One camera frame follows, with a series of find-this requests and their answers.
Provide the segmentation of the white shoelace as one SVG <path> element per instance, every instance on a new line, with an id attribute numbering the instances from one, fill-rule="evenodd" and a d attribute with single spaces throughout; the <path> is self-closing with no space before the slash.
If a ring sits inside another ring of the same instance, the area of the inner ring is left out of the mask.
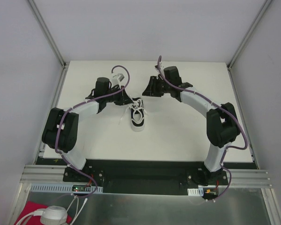
<path id="1" fill-rule="evenodd" d="M 134 128 L 140 128 L 144 126 L 144 119 L 145 119 L 145 114 L 147 114 L 146 109 L 144 108 L 144 103 L 142 98 L 133 98 L 133 103 L 129 104 L 128 107 L 126 108 L 124 114 L 119 120 L 119 123 L 122 121 L 125 113 L 127 111 L 130 111 L 130 119 L 131 119 L 131 125 Z"/>

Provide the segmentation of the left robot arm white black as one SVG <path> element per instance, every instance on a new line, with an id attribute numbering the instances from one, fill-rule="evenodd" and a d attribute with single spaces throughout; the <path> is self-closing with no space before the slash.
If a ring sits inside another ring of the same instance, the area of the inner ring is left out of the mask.
<path id="1" fill-rule="evenodd" d="M 86 158 L 76 147 L 78 126 L 83 120 L 100 113 L 107 103 L 128 105 L 132 100 L 125 91 L 126 85 L 111 86 L 108 78 L 99 77 L 91 94 L 82 102 L 68 108 L 54 107 L 50 110 L 42 142 L 60 154 L 69 167 L 74 168 L 73 176 L 79 182 L 89 179 L 89 170 L 85 168 Z"/>

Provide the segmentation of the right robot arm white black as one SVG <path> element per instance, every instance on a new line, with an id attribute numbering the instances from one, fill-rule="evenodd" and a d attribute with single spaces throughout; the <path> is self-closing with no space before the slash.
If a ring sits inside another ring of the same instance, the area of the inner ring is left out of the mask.
<path id="1" fill-rule="evenodd" d="M 207 158 L 202 167 L 192 175 L 192 180 L 198 185 L 212 185 L 221 175 L 226 148 L 240 135 L 235 108 L 231 103 L 218 105 L 198 92 L 190 83 L 182 82 L 176 66 L 155 68 L 159 74 L 150 77 L 143 96 L 162 97 L 169 93 L 172 98 L 191 106 L 206 119 L 210 147 Z"/>

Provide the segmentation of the black white canvas sneaker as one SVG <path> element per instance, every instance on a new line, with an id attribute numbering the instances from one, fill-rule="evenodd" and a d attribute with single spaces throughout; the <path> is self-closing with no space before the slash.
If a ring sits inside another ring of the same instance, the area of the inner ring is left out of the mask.
<path id="1" fill-rule="evenodd" d="M 145 127 L 145 108 L 142 98 L 132 98 L 132 103 L 129 105 L 131 128 L 135 132 L 140 132 Z"/>

